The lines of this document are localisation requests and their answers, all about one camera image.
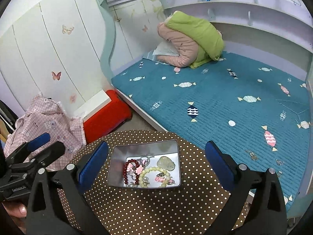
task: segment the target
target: wavy green post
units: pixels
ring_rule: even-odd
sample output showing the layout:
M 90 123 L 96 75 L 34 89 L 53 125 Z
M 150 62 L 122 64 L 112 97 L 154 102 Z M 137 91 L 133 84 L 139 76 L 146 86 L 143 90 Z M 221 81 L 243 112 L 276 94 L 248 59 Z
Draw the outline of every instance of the wavy green post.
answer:
M 111 83 L 113 73 L 110 68 L 109 61 L 115 41 L 115 24 L 112 16 L 109 13 L 109 6 L 106 0 L 96 0 L 96 1 L 98 3 L 98 7 L 102 14 L 102 17 L 105 21 L 105 43 L 100 58 L 100 67 L 107 80 Z

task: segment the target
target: polka dot tablecloth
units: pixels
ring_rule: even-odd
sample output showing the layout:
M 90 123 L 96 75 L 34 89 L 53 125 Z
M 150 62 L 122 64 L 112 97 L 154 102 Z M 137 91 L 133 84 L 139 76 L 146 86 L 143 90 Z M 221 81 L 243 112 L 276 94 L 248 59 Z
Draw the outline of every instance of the polka dot tablecloth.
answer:
M 107 185 L 113 148 L 117 145 L 176 139 L 180 150 L 181 186 L 165 189 L 131 189 Z M 86 146 L 71 162 L 94 150 L 104 140 L 109 155 L 91 190 L 84 194 L 93 212 L 111 234 L 203 234 L 222 210 L 230 193 L 220 185 L 204 151 L 171 132 L 114 132 Z M 79 228 L 64 192 L 59 191 L 71 225 Z M 247 215 L 243 207 L 234 226 Z

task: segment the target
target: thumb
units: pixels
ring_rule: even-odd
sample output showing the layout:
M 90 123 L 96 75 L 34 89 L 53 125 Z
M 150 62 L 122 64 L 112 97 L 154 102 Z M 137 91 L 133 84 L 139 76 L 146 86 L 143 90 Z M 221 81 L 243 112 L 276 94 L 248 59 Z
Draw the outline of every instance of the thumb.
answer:
M 27 210 L 24 204 L 18 202 L 4 202 L 4 208 L 6 209 L 7 213 L 13 217 L 26 217 Z

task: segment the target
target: blue gripper pad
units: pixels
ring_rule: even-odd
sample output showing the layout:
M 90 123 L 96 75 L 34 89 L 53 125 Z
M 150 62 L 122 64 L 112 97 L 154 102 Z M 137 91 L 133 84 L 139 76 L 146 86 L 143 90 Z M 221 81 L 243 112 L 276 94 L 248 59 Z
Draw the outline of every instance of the blue gripper pad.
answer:
M 92 184 L 96 179 L 99 170 L 106 161 L 108 152 L 108 144 L 103 141 L 90 156 L 89 160 L 78 175 L 77 189 L 81 194 L 83 194 L 85 191 L 89 190 L 92 187 Z
M 204 151 L 205 156 L 217 175 L 221 185 L 225 190 L 231 192 L 235 187 L 234 173 L 224 161 L 222 157 L 223 153 L 212 141 L 206 143 Z
M 34 152 L 38 148 L 42 147 L 44 144 L 48 143 L 50 140 L 50 134 L 45 132 L 44 134 L 38 136 L 37 138 L 33 139 L 32 141 L 28 142 L 27 150 L 29 152 Z

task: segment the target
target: red stool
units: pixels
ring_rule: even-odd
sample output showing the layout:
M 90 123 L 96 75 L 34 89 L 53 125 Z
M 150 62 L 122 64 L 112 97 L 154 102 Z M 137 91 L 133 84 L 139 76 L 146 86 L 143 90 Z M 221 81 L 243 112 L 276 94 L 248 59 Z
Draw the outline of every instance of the red stool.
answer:
M 107 90 L 111 102 L 95 113 L 84 123 L 87 144 L 112 132 L 118 125 L 131 119 L 131 109 L 120 100 L 114 90 Z

